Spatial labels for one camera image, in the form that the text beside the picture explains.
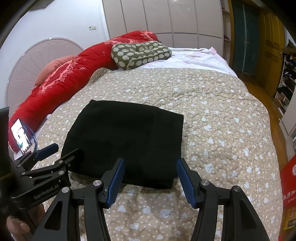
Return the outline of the person's left hand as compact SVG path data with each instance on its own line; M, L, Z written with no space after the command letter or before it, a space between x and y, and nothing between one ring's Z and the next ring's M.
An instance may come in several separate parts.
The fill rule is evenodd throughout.
M38 225L45 214L44 205L41 203L34 207L29 211L29 214L34 224ZM23 220L9 216L6 220L6 226L14 240L27 240L25 234L30 232L30 228Z

